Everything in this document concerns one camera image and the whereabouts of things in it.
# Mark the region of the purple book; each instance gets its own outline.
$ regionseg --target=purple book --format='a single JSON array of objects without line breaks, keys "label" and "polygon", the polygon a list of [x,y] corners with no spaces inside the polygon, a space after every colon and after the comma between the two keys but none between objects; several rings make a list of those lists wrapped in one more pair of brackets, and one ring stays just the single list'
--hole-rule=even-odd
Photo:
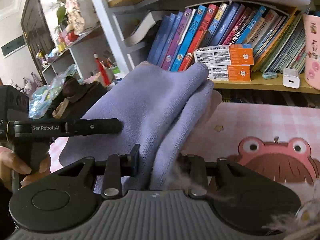
[{"label": "purple book", "polygon": [[168,49],[168,52],[164,58],[164,62],[162,64],[162,68],[165,69],[165,70],[168,70],[169,66],[170,66],[170,63],[171,63],[171,60],[172,60],[172,57],[174,56],[174,53],[177,49],[177,46],[178,46],[178,40],[180,38],[180,35],[181,33],[183,32],[183,29],[184,27],[186,26],[186,23],[187,23],[187,20],[188,18],[191,16],[191,13],[192,13],[192,9],[186,9],[184,14],[183,14],[183,17],[180,21],[180,24],[179,24],[179,27],[177,29],[177,32],[176,34],[174,35],[174,38],[172,39],[172,42],[171,42],[171,45]]}]

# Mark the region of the human hand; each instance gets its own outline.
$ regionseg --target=human hand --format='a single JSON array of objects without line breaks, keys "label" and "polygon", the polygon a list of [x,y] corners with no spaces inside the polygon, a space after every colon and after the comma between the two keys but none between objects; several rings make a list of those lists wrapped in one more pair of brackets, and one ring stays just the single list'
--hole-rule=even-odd
[{"label": "human hand", "polygon": [[[47,157],[40,163],[38,172],[26,176],[21,185],[24,187],[30,183],[37,181],[50,174],[51,158]],[[31,168],[25,164],[13,151],[8,148],[0,147],[0,181],[8,190],[12,190],[11,186],[11,169],[19,174],[30,174]]]}]

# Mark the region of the pink checkered tablecloth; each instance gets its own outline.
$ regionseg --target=pink checkered tablecloth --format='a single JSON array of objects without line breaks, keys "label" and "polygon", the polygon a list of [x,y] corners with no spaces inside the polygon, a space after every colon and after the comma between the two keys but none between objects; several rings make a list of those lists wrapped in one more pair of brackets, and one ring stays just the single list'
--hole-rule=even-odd
[{"label": "pink checkered tablecloth", "polygon": [[[206,136],[197,140],[206,161],[233,158],[293,189],[302,202],[320,197],[320,109],[259,104],[221,103]],[[67,138],[51,145],[52,172]]]}]

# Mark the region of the wooden door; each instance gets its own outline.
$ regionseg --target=wooden door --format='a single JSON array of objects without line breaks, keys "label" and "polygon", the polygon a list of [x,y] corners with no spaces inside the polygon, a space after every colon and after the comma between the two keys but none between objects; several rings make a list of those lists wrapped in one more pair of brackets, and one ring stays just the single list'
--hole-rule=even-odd
[{"label": "wooden door", "polygon": [[43,83],[46,84],[41,72],[41,61],[36,58],[36,55],[40,49],[44,54],[49,54],[55,45],[50,36],[40,0],[26,0],[21,18],[21,27],[38,73]]}]

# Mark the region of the pink container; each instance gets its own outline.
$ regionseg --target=pink container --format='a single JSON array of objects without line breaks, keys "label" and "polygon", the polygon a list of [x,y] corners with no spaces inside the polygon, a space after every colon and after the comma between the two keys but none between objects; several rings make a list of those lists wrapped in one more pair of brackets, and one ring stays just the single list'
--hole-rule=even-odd
[{"label": "pink container", "polygon": [[306,33],[306,66],[304,79],[315,89],[320,90],[320,17],[303,16]]}]

